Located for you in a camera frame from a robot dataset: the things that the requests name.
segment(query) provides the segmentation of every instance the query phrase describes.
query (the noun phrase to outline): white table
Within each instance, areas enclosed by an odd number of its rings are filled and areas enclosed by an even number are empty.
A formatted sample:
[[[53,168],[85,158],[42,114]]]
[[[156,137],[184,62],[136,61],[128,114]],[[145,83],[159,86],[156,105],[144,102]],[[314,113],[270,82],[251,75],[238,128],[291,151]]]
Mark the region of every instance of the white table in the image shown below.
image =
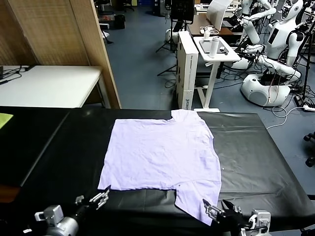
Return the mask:
[[[216,56],[214,58],[211,58],[209,56],[209,54],[207,54],[203,51],[203,49],[199,43],[200,41],[203,40],[203,37],[194,37],[193,40],[197,46],[199,53],[201,54],[201,56],[203,58],[203,60],[205,62],[207,62],[206,66],[209,66],[212,64],[212,70],[211,70],[210,79],[208,82],[206,96],[204,95],[202,88],[197,88],[203,110],[209,111],[209,103],[210,103],[213,87],[215,85],[218,67],[219,67],[220,63],[225,62],[225,61],[239,61],[241,58],[236,54],[236,52],[234,52],[234,50],[222,38],[220,38],[220,41],[223,44],[223,46],[228,50],[228,54],[227,55],[216,54]]]
[[[19,66],[3,67],[4,70],[16,68]],[[99,66],[35,66],[20,72],[21,78],[0,85],[0,106],[82,107],[98,81],[103,83],[101,72]],[[98,89],[102,98],[107,97],[104,89]]]

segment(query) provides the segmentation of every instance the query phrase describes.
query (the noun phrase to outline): lavender t-shirt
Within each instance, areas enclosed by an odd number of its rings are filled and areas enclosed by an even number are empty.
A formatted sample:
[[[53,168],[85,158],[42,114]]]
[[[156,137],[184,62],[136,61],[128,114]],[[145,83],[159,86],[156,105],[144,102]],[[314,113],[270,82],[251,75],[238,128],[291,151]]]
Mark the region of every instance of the lavender t-shirt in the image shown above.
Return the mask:
[[[197,112],[172,119],[117,119],[98,188],[174,189],[175,205],[210,225],[202,199],[217,205],[221,169],[213,135]]]

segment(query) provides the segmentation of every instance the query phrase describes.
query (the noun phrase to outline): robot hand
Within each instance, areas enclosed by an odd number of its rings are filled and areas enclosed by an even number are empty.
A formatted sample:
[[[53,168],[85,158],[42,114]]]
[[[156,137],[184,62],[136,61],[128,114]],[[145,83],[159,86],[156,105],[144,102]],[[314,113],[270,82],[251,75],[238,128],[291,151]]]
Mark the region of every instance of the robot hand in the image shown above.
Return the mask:
[[[232,233],[240,236],[270,236],[271,214],[265,210],[252,210],[249,221],[243,217],[241,208],[233,203],[222,200],[223,209],[212,206],[203,199],[206,214],[217,223],[227,225]]]
[[[35,219],[36,221],[47,222],[46,235],[75,236],[79,230],[79,224],[82,223],[87,214],[100,209],[107,202],[109,189],[110,186],[90,200],[86,200],[84,196],[77,197],[75,203],[79,206],[79,209],[71,217],[64,217],[61,206],[56,205],[35,213]]]

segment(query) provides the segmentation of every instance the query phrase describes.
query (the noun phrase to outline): white robot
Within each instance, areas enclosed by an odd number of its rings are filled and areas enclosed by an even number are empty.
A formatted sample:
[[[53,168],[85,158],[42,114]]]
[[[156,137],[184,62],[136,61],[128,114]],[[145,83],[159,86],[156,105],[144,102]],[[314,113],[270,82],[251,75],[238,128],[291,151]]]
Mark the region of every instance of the white robot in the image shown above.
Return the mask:
[[[241,8],[238,9],[238,12],[242,12],[243,16],[250,16],[252,11],[253,0],[242,0]],[[271,9],[271,4],[268,0],[257,0],[257,3],[260,3],[265,9]]]
[[[248,75],[241,87],[241,92],[250,102],[263,107],[281,106],[290,93],[290,87],[287,84],[301,77],[301,73],[292,68],[292,65],[305,37],[304,33],[298,29],[302,24],[297,26],[295,23],[295,18],[302,6],[303,0],[287,0],[282,8],[282,21],[274,25],[269,24],[268,27],[271,30],[267,43],[267,55],[259,55],[254,59],[257,64],[265,66],[267,70],[263,75]],[[270,10],[242,19],[244,29],[252,43],[258,43],[260,40],[252,21],[264,17],[266,15],[264,13],[268,11]],[[250,54],[253,51],[251,47],[248,47],[244,52]],[[286,62],[279,62],[279,57],[286,52]]]

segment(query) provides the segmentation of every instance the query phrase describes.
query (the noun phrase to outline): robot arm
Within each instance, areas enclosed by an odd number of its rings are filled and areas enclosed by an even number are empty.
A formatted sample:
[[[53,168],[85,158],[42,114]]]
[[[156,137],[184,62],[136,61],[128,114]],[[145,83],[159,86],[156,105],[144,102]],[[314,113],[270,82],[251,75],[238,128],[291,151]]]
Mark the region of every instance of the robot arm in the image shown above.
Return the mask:
[[[292,66],[299,51],[299,48],[304,40],[302,32],[292,33],[288,39],[289,51],[286,57],[286,65]]]
[[[242,0],[242,15],[249,16],[251,14],[252,0]]]
[[[252,2],[253,2],[253,0],[242,0],[242,3],[241,3],[242,15],[249,16],[251,14]],[[268,0],[258,0],[257,2],[260,3],[267,10],[272,8],[272,6]]]
[[[84,199],[84,196],[76,198],[75,203],[79,206],[75,214],[70,217],[63,216],[63,210],[60,205],[50,206],[44,211],[35,214],[36,221],[46,221],[47,231],[45,235],[50,236],[76,236],[80,224],[88,214],[100,209],[108,200],[110,185],[98,193],[90,200]]]
[[[241,208],[233,203],[222,200],[223,209],[211,205],[203,199],[206,214],[217,223],[224,224],[224,229],[231,235],[240,236],[271,236],[269,234],[271,214],[265,210],[252,210],[252,216],[247,221],[243,217]]]
[[[253,44],[259,43],[260,37],[259,37],[254,25],[252,24],[252,21],[259,20],[261,18],[264,18],[265,16],[273,15],[276,13],[276,11],[277,10],[275,8],[271,8],[269,10],[254,14],[250,17],[245,16],[242,19],[241,24],[243,25],[243,28],[244,28],[246,34],[248,35],[248,37],[250,38],[250,40]]]
[[[260,55],[257,64],[264,65],[271,70],[277,71],[280,75],[286,75],[290,81],[296,81],[301,77],[301,73],[296,69],[283,65],[275,60],[269,59],[266,56]]]
[[[258,2],[267,10],[271,9],[272,6],[268,0],[258,0]]]

